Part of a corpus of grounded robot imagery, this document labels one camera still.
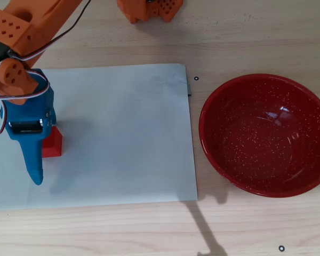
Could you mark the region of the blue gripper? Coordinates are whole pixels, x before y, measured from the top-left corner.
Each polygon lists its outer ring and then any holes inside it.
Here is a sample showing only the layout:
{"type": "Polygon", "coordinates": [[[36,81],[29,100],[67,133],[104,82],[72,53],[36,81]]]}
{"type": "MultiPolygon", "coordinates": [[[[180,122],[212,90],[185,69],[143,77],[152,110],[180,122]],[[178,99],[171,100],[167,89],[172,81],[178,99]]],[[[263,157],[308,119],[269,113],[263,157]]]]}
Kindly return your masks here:
{"type": "Polygon", "coordinates": [[[23,105],[5,100],[5,129],[11,140],[19,141],[27,172],[34,184],[39,186],[43,182],[42,140],[51,134],[55,117],[54,92],[40,69],[29,70],[28,74],[38,83],[35,92],[44,93],[28,98],[23,105]]]}

